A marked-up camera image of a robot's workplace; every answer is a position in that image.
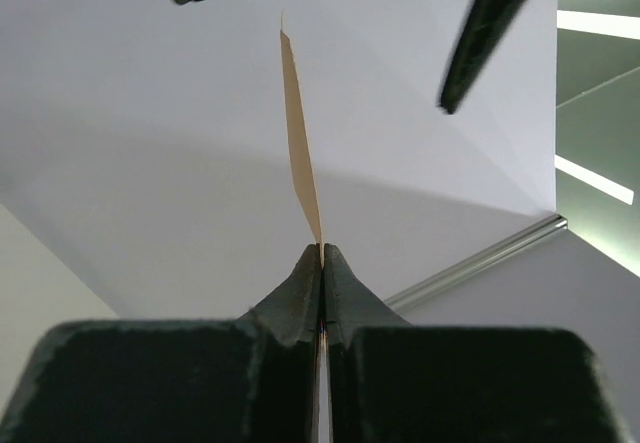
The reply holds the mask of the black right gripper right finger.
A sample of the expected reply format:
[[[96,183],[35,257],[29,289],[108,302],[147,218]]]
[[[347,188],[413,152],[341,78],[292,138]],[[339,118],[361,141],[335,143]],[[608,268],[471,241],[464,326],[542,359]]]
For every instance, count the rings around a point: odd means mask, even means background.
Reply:
[[[415,326],[324,248],[334,442],[629,442],[592,349],[542,327]]]

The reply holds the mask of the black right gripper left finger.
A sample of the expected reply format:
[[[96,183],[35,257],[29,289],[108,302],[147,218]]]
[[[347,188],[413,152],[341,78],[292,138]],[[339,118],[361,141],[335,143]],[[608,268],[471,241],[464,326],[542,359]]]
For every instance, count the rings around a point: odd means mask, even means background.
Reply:
[[[84,320],[34,347],[5,442],[313,442],[321,263],[232,320]]]

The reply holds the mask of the brown paper coffee filter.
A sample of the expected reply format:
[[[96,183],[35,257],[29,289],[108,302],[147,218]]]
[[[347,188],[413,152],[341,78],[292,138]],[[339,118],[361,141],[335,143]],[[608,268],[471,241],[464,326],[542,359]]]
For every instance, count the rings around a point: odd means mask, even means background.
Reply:
[[[319,246],[321,265],[324,265],[324,238],[319,199],[294,52],[291,40],[284,30],[284,14],[281,14],[280,18],[279,37],[287,141],[293,186],[310,231]]]

